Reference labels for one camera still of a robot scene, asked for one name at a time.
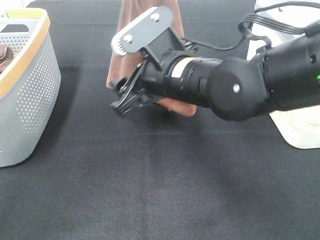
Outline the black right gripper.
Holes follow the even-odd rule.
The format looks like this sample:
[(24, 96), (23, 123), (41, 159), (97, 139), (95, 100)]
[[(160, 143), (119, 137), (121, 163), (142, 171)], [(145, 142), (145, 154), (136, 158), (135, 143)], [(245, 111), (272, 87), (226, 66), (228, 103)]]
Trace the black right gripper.
[(120, 116), (126, 116), (144, 107), (171, 98), (169, 74), (175, 59), (175, 50), (167, 49), (156, 56), (150, 48), (143, 48), (145, 60), (136, 66), (131, 76), (114, 80), (118, 100), (110, 106)]

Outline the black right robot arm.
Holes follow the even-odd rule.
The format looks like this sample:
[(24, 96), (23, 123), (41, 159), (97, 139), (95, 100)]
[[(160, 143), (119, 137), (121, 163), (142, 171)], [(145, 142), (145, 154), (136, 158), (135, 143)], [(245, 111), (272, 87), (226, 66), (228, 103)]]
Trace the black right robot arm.
[(145, 60), (129, 78), (113, 80), (119, 99), (111, 106), (125, 116), (163, 98), (211, 109), (228, 121), (320, 103), (320, 24), (251, 60), (196, 57), (169, 26), (130, 30)]

